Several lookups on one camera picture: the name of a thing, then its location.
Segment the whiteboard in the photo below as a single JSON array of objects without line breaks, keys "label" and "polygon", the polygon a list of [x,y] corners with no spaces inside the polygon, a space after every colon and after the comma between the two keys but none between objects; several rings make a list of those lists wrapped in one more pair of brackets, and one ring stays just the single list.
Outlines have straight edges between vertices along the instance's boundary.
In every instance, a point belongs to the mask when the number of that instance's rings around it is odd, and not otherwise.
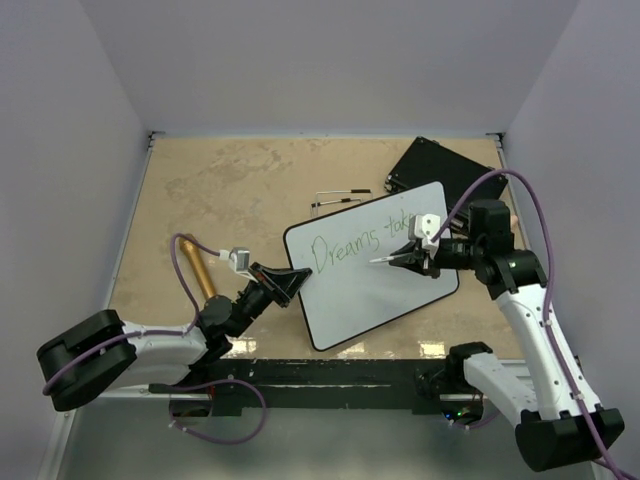
[{"label": "whiteboard", "polygon": [[[405,245],[410,216],[424,213],[446,217],[441,183],[372,200],[285,231],[291,266],[313,270],[300,290],[300,300],[316,350],[327,350],[458,289],[454,270],[443,270],[440,278],[432,279],[369,263]],[[443,237],[449,236],[447,230]]]}]

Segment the gray floor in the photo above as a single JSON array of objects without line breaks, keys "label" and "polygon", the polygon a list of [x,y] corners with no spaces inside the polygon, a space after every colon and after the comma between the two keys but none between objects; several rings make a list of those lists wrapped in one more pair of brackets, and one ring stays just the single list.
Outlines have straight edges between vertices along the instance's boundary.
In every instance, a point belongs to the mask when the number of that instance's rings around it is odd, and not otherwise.
[{"label": "gray floor", "polygon": [[[210,418],[200,430],[251,430],[258,410]],[[167,428],[167,401],[100,399],[74,422],[61,480],[100,479],[592,479],[588,465],[543,474],[520,459],[502,417],[465,433],[405,411],[281,410],[240,446],[217,446]]]}]

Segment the table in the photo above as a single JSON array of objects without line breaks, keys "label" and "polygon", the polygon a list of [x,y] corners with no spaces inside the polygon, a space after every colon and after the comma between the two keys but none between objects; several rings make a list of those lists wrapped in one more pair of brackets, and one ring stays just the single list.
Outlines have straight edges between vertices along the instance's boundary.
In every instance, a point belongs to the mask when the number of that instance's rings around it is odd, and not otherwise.
[{"label": "table", "polygon": [[[436,139],[481,164],[499,168],[492,139]],[[193,233],[213,249],[246,246],[253,261],[288,266],[282,234],[309,218],[315,192],[370,188],[384,179],[412,138],[159,138],[153,147],[110,308],[145,325],[180,325],[193,309],[169,257],[173,233]],[[511,206],[508,191],[503,200]],[[321,213],[331,211],[323,207]],[[516,244],[522,236],[516,232]],[[181,266],[202,303],[186,259]],[[246,280],[215,257],[206,262],[219,294],[235,299]],[[433,359],[449,347],[482,340],[503,359],[522,358],[507,321],[471,272],[460,288],[435,302],[325,352],[309,341],[296,299],[271,305],[227,357],[277,359]]]}]

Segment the wooden handle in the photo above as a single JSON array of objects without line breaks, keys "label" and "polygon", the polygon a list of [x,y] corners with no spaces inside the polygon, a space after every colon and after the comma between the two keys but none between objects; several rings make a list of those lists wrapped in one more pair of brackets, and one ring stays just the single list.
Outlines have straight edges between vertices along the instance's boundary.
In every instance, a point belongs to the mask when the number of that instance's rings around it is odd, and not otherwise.
[{"label": "wooden handle", "polygon": [[[187,237],[191,240],[196,239],[196,237],[190,233],[187,233]],[[180,245],[180,250],[184,253],[185,257],[187,257],[187,260],[189,260],[189,264],[193,269],[196,280],[198,280],[198,285],[200,286],[200,290],[202,290],[205,300],[215,297],[216,288],[213,286],[213,280],[211,279],[211,275],[209,275],[209,270],[207,270],[202,260],[200,249],[184,238],[178,240],[178,245]]]}]

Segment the wooden tabletop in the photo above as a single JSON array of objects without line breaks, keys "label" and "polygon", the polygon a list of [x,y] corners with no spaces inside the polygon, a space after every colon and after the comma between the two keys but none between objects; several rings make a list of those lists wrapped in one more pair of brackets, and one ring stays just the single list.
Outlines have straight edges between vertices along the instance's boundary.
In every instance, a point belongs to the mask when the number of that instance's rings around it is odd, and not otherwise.
[{"label": "wooden tabletop", "polygon": [[[282,234],[309,219],[315,192],[370,188],[385,195],[387,173],[412,138],[160,138],[150,158],[111,299],[120,317],[145,325],[180,325],[193,309],[171,266],[169,239],[193,233],[208,247],[245,246],[252,261],[287,267]],[[490,139],[436,139],[499,168]],[[503,200],[511,205],[508,191]],[[331,207],[323,207],[328,213]],[[516,243],[522,246],[520,232]],[[187,261],[181,266],[204,303]],[[232,300],[246,280],[215,257],[205,261],[219,294]],[[452,345],[482,340],[503,359],[522,358],[511,328],[471,272],[447,298],[325,352],[309,341],[300,303],[272,304],[228,356],[256,358],[441,358]]]}]

